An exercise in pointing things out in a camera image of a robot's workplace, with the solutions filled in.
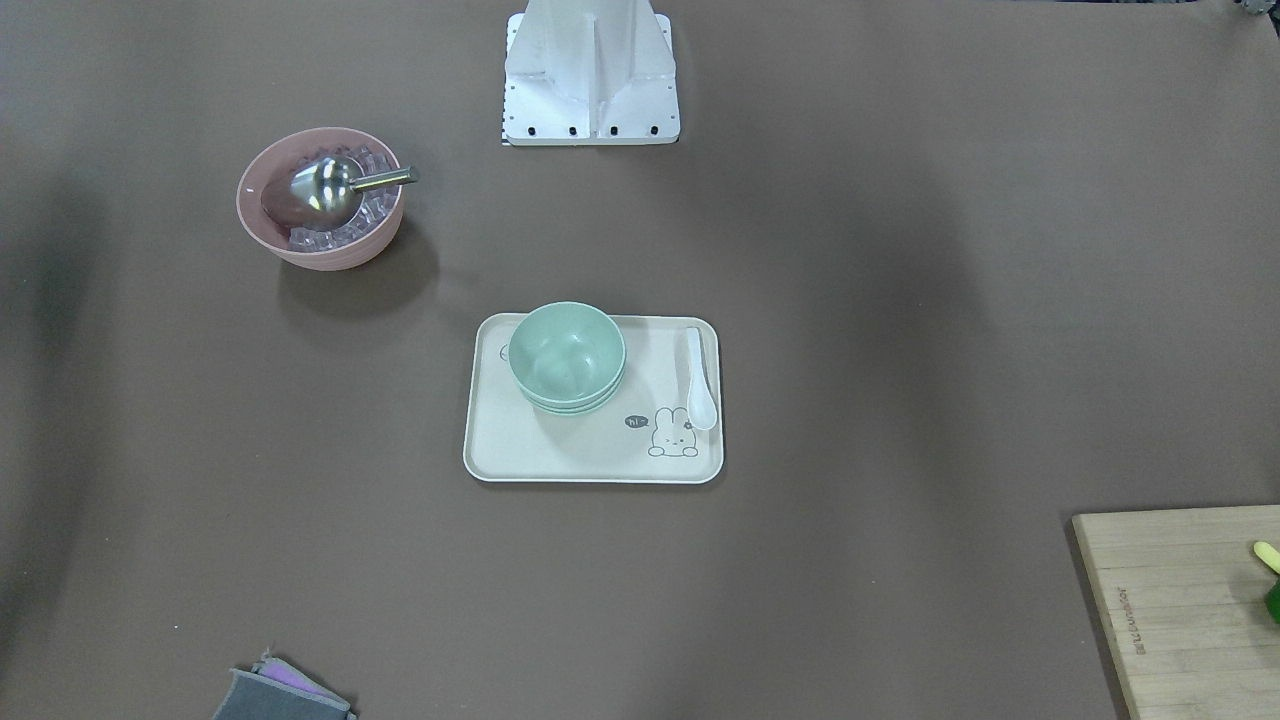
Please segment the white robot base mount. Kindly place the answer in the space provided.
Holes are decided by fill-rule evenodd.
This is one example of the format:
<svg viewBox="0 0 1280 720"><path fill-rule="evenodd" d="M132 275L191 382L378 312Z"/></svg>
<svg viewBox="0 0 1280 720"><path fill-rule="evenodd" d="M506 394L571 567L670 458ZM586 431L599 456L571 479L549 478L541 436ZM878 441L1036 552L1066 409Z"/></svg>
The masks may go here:
<svg viewBox="0 0 1280 720"><path fill-rule="evenodd" d="M682 131L672 23L649 1L530 1L506 24L500 138L645 146Z"/></svg>

